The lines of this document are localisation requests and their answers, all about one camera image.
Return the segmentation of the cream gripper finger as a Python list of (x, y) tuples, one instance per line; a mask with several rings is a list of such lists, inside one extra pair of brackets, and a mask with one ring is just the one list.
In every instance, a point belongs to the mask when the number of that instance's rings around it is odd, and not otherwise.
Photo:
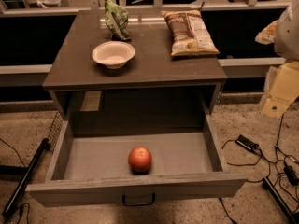
[(255, 37), (255, 41), (260, 44), (269, 45), (275, 42), (276, 29), (278, 21), (273, 21), (267, 25), (260, 33)]
[(299, 62), (270, 67), (264, 84), (261, 113), (279, 119), (299, 97)]

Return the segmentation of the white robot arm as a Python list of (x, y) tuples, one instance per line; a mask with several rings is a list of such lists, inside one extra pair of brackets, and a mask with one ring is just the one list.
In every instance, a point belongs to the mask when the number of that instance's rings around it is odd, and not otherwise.
[(299, 97), (299, 0), (293, 0), (278, 20), (266, 26), (255, 41), (274, 44), (275, 53), (285, 59), (266, 92), (262, 114), (280, 118)]

